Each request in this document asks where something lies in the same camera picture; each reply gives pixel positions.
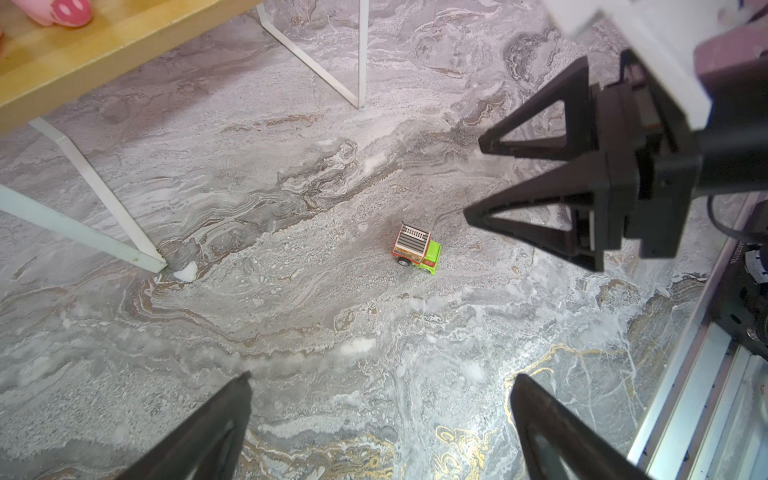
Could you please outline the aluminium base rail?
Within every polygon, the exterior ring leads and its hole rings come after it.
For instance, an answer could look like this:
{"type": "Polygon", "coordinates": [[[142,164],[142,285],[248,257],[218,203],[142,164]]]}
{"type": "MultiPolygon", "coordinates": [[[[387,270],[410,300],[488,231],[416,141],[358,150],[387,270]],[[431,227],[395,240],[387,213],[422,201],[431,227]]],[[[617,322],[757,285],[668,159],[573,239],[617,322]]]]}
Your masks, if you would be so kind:
{"type": "Polygon", "coordinates": [[[627,458],[652,479],[766,478],[766,246],[726,242],[627,458]]]}

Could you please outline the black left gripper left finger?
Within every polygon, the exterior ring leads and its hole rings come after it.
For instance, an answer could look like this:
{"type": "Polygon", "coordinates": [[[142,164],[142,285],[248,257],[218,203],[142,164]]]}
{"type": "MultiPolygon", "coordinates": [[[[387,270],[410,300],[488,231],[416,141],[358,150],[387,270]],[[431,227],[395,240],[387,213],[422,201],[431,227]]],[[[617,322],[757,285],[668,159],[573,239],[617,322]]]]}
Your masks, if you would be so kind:
{"type": "Polygon", "coordinates": [[[251,416],[251,374],[232,379],[121,479],[231,479],[251,416]]]}

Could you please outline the pink toy pig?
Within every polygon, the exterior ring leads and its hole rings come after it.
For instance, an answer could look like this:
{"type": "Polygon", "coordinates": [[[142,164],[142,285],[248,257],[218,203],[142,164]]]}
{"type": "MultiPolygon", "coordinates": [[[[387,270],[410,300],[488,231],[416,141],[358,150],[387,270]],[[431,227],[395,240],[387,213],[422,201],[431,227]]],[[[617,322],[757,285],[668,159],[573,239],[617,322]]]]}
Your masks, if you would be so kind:
{"type": "Polygon", "coordinates": [[[78,28],[93,18],[88,0],[12,0],[12,3],[42,26],[78,28]]]}

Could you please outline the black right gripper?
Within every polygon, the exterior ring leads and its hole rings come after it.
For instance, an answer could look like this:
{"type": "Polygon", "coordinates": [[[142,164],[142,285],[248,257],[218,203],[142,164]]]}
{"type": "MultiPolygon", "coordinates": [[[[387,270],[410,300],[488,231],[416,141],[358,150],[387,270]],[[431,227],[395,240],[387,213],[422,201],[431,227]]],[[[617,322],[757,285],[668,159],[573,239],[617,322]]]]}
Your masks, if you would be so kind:
{"type": "MultiPolygon", "coordinates": [[[[633,50],[598,98],[599,157],[581,157],[463,210],[467,223],[591,272],[635,239],[672,258],[691,202],[767,187],[767,56],[701,75],[713,104],[693,129],[633,50]]],[[[478,139],[485,154],[570,161],[597,148],[588,59],[573,61],[478,139]]]]}

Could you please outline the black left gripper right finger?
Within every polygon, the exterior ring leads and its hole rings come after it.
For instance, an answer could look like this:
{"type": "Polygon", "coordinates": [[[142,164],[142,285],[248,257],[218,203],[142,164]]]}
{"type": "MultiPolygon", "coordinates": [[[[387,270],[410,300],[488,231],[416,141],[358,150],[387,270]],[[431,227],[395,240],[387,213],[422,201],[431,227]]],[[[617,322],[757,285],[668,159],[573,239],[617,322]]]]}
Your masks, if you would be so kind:
{"type": "Polygon", "coordinates": [[[530,376],[517,376],[510,406],[532,479],[647,477],[530,376]]]}

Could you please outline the green truck with grille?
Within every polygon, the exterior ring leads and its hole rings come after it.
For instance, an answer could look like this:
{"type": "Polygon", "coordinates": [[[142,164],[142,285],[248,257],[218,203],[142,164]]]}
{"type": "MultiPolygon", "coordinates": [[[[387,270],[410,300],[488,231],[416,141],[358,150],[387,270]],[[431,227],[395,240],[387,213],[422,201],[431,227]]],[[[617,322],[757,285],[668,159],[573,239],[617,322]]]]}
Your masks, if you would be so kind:
{"type": "Polygon", "coordinates": [[[413,266],[434,275],[442,245],[434,240],[431,232],[402,223],[391,253],[399,265],[413,266]]]}

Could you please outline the wooden two-tier shelf white frame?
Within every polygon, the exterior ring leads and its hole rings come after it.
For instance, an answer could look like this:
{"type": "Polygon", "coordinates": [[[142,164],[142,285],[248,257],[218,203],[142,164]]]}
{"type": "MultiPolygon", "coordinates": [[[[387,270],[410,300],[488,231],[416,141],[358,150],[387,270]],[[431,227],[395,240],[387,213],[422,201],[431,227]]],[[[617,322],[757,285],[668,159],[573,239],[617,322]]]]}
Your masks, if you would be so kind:
{"type": "Polygon", "coordinates": [[[366,99],[370,4],[359,4],[358,90],[352,92],[277,29],[261,1],[89,1],[82,27],[42,26],[12,2],[1,6],[1,130],[29,124],[51,140],[130,239],[124,244],[8,187],[1,209],[141,269],[167,262],[75,143],[44,114],[204,32],[256,9],[262,28],[357,109],[366,99]]]}

